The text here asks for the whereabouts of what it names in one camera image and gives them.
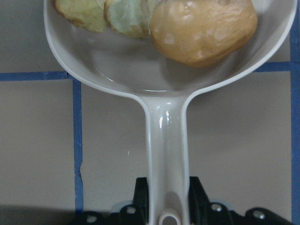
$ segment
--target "white handle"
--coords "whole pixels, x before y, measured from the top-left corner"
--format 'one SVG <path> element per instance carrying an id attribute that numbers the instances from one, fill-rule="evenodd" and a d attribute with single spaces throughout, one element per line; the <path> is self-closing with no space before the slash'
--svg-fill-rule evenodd
<path id="1" fill-rule="evenodd" d="M 149 225 L 188 225 L 186 97 L 142 97 L 146 113 Z"/>

